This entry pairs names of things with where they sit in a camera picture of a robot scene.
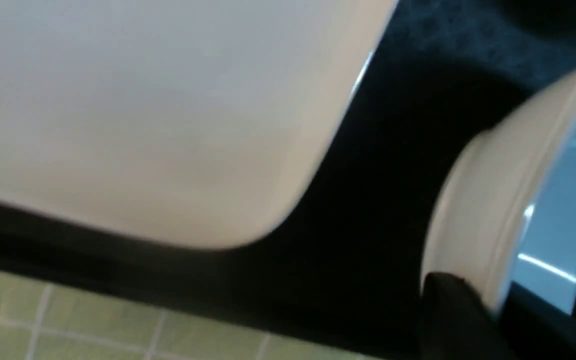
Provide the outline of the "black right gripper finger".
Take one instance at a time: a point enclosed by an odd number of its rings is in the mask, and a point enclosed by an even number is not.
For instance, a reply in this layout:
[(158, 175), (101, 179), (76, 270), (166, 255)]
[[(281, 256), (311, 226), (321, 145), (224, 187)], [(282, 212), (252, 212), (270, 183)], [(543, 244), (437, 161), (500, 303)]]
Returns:
[(474, 289), (446, 272), (425, 276), (418, 326), (422, 360), (516, 360)]

